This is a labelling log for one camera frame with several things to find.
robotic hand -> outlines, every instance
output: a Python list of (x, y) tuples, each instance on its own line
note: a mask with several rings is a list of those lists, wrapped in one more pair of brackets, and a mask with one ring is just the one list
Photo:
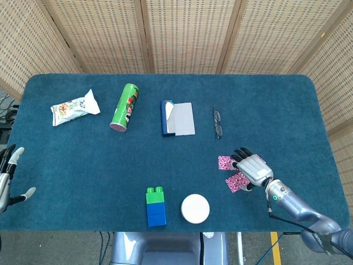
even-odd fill
[(15, 153), (12, 151), (16, 145), (0, 151), (0, 215), (6, 211), (7, 206), (28, 200), (35, 192), (35, 187), (30, 188), (25, 194), (10, 197), (11, 180), (16, 169), (17, 161), (22, 155), (24, 148), (18, 148)]
[[(345, 254), (353, 259), (352, 229), (341, 229), (336, 221), (311, 208), (279, 179), (275, 179), (272, 169), (257, 155), (243, 147), (235, 152), (237, 154), (232, 155), (235, 162), (232, 162), (230, 168), (239, 169), (249, 179), (250, 183), (242, 187), (243, 190), (251, 191), (256, 186), (265, 188), (270, 218), (304, 228), (301, 232), (302, 240), (314, 252)], [(269, 198), (273, 198), (296, 222), (306, 221), (312, 224), (305, 227), (273, 215)]]

pink foam piece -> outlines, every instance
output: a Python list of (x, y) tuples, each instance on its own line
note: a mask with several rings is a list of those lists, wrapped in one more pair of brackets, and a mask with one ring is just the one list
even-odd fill
[(221, 170), (230, 170), (229, 165), (233, 162), (234, 160), (231, 159), (230, 156), (219, 156), (218, 157), (218, 169)]
[(238, 172), (237, 174), (227, 178), (226, 183), (231, 189), (231, 192), (234, 193), (240, 190), (241, 186), (248, 185), (250, 182), (242, 172)]

green lego brick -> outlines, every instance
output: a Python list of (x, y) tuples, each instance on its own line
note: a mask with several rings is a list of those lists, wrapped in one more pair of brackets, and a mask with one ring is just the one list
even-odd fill
[(164, 203), (164, 193), (162, 187), (156, 187), (156, 191), (153, 188), (147, 188), (146, 202), (150, 203)]

gray floor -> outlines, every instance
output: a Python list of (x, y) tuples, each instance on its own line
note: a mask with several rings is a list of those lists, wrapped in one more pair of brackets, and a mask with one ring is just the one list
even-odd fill
[[(72, 231), (1, 231), (2, 250), (0, 264), (6, 265), (96, 265), (99, 259), (100, 236), (98, 232)], [(236, 235), (228, 234), (230, 264), (238, 262)], [(246, 264), (256, 264), (269, 248), (269, 233), (243, 233)], [(110, 241), (104, 264), (109, 264)], [(284, 265), (346, 265), (352, 264), (344, 256), (328, 257), (306, 249), (298, 236), (285, 236), (280, 242), (281, 260)], [(272, 253), (262, 265), (273, 264)]]

pringles can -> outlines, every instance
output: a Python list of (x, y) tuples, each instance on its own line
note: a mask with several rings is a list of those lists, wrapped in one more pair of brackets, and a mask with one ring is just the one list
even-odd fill
[(110, 127), (117, 131), (126, 131), (132, 110), (136, 104), (139, 88), (135, 84), (126, 84), (115, 109)]

